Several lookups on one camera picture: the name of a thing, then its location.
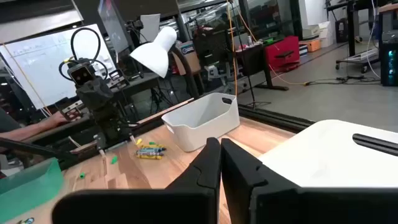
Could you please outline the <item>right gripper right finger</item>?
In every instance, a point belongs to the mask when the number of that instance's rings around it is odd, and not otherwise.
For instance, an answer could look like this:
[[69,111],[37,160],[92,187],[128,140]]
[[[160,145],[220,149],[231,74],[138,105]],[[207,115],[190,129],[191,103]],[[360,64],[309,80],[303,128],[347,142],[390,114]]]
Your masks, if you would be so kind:
[[301,187],[221,140],[232,223],[397,223],[396,188]]

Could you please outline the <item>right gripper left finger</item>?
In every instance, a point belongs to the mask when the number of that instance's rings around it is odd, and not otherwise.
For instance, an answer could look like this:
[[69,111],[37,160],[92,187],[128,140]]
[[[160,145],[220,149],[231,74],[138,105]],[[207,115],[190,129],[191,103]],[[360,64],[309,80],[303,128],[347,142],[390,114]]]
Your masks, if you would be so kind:
[[221,146],[208,138],[190,165],[164,189],[81,190],[61,198],[53,223],[217,223]]

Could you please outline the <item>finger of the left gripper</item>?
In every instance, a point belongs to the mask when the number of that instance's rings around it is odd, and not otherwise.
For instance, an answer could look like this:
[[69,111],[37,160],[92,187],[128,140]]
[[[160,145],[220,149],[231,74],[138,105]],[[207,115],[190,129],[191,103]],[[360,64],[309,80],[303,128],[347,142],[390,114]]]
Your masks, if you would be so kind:
[[84,104],[81,100],[78,100],[64,109],[61,109],[61,114],[65,117],[67,121],[75,121],[83,117],[82,109]]
[[108,76],[109,80],[107,81],[107,86],[110,89],[116,88],[120,90],[130,85],[127,77],[120,69],[108,73]]

